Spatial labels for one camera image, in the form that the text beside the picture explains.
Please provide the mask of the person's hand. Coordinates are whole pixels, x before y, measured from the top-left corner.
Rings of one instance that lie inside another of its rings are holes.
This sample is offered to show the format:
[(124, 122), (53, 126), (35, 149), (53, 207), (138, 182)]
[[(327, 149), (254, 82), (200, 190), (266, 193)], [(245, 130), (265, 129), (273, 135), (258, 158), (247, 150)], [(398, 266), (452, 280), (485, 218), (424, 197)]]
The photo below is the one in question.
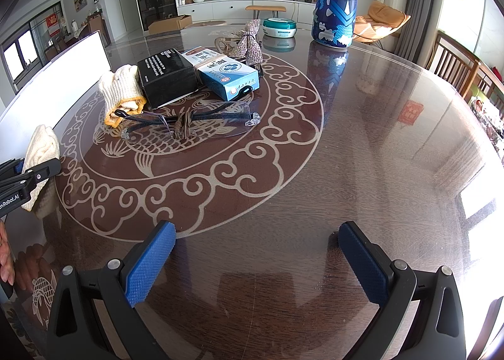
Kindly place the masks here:
[(14, 285), (14, 260), (12, 258), (9, 239), (3, 220), (0, 221), (0, 265), (1, 279), (9, 285)]

